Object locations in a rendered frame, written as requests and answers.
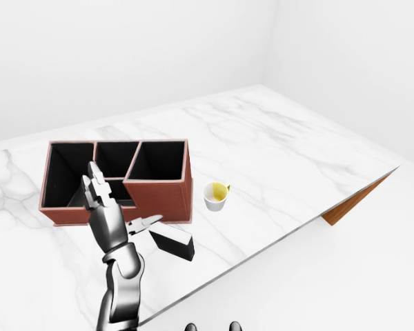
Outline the white mug with yellow inside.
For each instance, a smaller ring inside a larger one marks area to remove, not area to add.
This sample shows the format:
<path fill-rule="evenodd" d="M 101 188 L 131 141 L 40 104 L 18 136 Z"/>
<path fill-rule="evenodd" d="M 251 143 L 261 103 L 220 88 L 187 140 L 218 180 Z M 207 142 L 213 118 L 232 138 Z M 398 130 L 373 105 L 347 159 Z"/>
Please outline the white mug with yellow inside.
<path fill-rule="evenodd" d="M 213 181 L 204 187 L 203 196 L 206 207 L 212 212 L 219 212 L 230 192 L 230 184 Z"/>

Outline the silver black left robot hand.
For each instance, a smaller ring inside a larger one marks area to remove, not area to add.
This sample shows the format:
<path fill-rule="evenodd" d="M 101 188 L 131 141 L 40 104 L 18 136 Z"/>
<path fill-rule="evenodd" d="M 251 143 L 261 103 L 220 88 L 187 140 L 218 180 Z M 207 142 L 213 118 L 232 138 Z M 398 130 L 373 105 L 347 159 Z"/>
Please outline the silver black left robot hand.
<path fill-rule="evenodd" d="M 94 238 L 105 253 L 103 262 L 110 260 L 137 260 L 139 255 L 134 243 L 128 240 L 129 234 L 144 231 L 152 224 L 160 221 L 160 214 L 137 218 L 130 223 L 124 221 L 121 206 L 110 197 L 110 185 L 104 179 L 103 172 L 94 161 L 88 163 L 88 175 L 83 175 L 81 187 L 85 199 L 85 207 L 90 212 L 89 224 Z"/>

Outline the red-brown desk caddy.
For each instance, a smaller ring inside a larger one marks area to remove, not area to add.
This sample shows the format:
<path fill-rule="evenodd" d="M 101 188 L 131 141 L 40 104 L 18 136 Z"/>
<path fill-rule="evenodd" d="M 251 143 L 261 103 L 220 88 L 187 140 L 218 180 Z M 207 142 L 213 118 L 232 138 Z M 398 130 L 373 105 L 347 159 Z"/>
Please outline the red-brown desk caddy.
<path fill-rule="evenodd" d="M 193 205 L 188 141 L 52 141 L 39 210 L 55 225 L 86 225 L 81 177 L 94 161 L 126 221 L 160 214 L 170 224 L 189 223 Z"/>

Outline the black and white book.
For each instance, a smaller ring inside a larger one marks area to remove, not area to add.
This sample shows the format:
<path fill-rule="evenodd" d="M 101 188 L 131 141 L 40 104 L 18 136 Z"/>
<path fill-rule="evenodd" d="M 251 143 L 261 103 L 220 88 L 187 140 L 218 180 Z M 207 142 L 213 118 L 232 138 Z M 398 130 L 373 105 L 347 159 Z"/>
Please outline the black and white book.
<path fill-rule="evenodd" d="M 159 249 L 192 261 L 195 249 L 191 233 L 161 222 L 156 222 L 148 230 Z"/>

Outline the brown wooden table underside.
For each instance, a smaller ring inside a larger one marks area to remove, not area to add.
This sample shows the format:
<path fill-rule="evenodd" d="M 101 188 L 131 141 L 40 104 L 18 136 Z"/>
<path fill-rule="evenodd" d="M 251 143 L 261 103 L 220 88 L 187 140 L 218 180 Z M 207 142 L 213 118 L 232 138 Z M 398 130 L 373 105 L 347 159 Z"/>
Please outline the brown wooden table underside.
<path fill-rule="evenodd" d="M 391 170 L 380 179 L 374 181 L 370 185 L 362 188 L 353 196 L 347 198 L 343 202 L 337 204 L 335 207 L 326 211 L 321 217 L 330 225 L 335 225 L 343 216 L 351 211 L 362 199 L 364 199 L 372 190 L 374 190 L 381 182 L 389 177 L 395 170 Z"/>

